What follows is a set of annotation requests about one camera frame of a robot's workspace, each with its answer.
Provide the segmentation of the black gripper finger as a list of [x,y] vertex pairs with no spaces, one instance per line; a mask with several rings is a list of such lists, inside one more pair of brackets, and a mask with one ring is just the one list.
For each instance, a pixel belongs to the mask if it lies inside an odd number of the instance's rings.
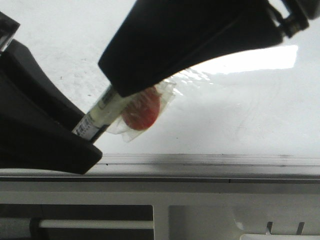
[[73,133],[83,116],[13,40],[0,56],[0,167],[86,173],[102,152]]
[[287,17],[268,0],[138,0],[98,66],[127,97],[199,63],[276,46],[308,28],[301,0],[284,6]]

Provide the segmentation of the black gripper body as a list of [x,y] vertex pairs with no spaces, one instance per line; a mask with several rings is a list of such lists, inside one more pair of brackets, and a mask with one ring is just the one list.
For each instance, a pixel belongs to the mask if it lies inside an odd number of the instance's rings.
[[0,53],[2,54],[11,43],[20,23],[3,12],[0,13]]

